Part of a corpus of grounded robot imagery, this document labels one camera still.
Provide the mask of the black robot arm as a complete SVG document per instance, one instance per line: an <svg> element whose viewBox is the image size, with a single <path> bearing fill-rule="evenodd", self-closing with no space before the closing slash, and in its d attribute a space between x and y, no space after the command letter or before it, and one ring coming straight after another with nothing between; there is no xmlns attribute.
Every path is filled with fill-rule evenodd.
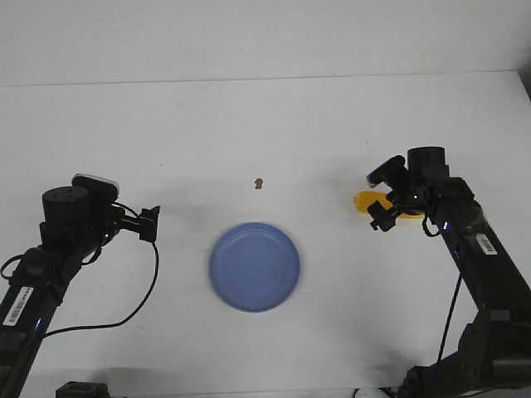
<svg viewBox="0 0 531 398"><path fill-rule="evenodd" d="M115 187L58 187L42 196L41 244L13 257L1 302L1 395L18 397L71 281L121 231L155 243L159 207L128 216Z"/></svg>
<svg viewBox="0 0 531 398"><path fill-rule="evenodd" d="M398 397L477 397L530 385L530 287L494 233L464 179L452 177L441 147L408 150L370 172L368 185L391 191L368 208L374 230L389 231L401 214L436 226L478 313L456 352L414 366Z"/></svg>

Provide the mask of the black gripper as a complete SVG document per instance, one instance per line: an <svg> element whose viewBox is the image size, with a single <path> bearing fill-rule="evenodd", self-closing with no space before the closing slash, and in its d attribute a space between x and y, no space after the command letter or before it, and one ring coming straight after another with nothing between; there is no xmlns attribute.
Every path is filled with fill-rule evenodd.
<svg viewBox="0 0 531 398"><path fill-rule="evenodd" d="M121 230L139 234L143 241L156 241L158 236L158 218L160 206L143 208L139 216L126 214L124 205L108 205L108 234L115 236Z"/></svg>
<svg viewBox="0 0 531 398"><path fill-rule="evenodd" d="M439 177L413 172L385 172L383 182L392 189L386 198L392 206L385 209L379 201L371 204L368 207L373 219L370 226L375 231L387 232L396 225L401 214L434 214L439 201L435 189L437 179Z"/></svg>

